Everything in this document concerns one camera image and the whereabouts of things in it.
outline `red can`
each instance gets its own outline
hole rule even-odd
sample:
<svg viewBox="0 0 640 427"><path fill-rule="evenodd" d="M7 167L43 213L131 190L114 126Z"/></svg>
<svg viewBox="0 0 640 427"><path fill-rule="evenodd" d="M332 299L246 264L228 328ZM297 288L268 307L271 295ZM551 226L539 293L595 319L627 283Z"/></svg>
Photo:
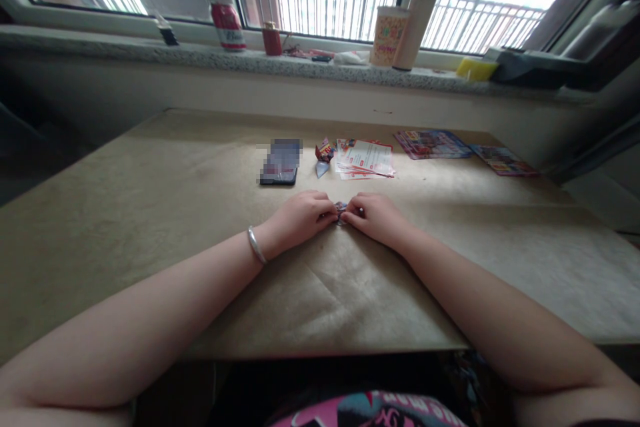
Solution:
<svg viewBox="0 0 640 427"><path fill-rule="evenodd" d="M229 51L242 51L247 48L247 43L242 35L242 24L240 17L233 5L224 3L211 4L211 18L216 30L220 44Z"/></svg>

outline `silver bracelet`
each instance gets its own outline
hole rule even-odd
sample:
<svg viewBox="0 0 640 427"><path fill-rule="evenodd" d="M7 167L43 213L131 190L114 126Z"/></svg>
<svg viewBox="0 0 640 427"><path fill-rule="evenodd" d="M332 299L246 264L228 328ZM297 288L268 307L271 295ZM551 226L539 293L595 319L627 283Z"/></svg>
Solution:
<svg viewBox="0 0 640 427"><path fill-rule="evenodd" d="M265 259L265 256L262 254L262 250L260 250L260 246L258 245L258 241L255 239L253 226L249 226L247 233L249 234L249 243L251 244L251 248L253 248L255 255L260 259L260 262L267 265L267 259Z"/></svg>

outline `red bottle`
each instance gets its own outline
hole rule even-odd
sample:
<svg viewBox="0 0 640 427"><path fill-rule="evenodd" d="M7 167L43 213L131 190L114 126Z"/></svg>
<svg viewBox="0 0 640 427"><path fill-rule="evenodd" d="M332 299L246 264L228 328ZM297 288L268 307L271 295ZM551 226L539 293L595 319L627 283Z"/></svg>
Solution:
<svg viewBox="0 0 640 427"><path fill-rule="evenodd" d="M265 52L267 52L267 55L282 55L280 30L275 27L274 22L265 22L265 27L262 29L262 40L265 42Z"/></svg>

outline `window sill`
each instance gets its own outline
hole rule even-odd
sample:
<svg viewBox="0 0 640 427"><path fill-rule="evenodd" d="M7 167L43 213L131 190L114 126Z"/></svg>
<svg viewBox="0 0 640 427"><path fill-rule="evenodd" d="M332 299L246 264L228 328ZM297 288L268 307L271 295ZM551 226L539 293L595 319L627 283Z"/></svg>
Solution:
<svg viewBox="0 0 640 427"><path fill-rule="evenodd" d="M267 57L262 51L228 53L221 47L182 43L168 47L160 40L98 33L54 30L21 25L0 26L0 49L75 55L100 59L180 65L226 71L243 71L283 77L348 81L409 89L510 97L588 105L592 94L560 89L545 91L467 82L452 71L415 68L411 72L360 66L337 66L292 57Z"/></svg>

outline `cylindrical container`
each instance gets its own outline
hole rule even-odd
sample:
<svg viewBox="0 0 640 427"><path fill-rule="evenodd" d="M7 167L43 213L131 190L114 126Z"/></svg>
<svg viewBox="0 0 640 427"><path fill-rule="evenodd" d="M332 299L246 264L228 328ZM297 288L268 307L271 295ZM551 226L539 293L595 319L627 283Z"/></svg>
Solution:
<svg viewBox="0 0 640 427"><path fill-rule="evenodd" d="M390 67L393 64L395 51L408 18L409 10L402 7L378 7L371 51L372 65Z"/></svg>
<svg viewBox="0 0 640 427"><path fill-rule="evenodd" d="M413 68L435 2L436 0L411 0L409 20L395 52L393 68L404 71Z"/></svg>
<svg viewBox="0 0 640 427"><path fill-rule="evenodd" d="M267 55L274 57L282 55L280 30L275 27L275 22L265 22L265 27L262 29L262 40L265 42Z"/></svg>
<svg viewBox="0 0 640 427"><path fill-rule="evenodd" d="M562 52L561 57L591 60L640 13L640 1L627 0L622 5L607 5L596 13L589 24Z"/></svg>
<svg viewBox="0 0 640 427"><path fill-rule="evenodd" d="M247 43L242 35L240 17L233 5L212 3L211 18L216 30L218 30L220 44L225 50L243 51L247 48Z"/></svg>

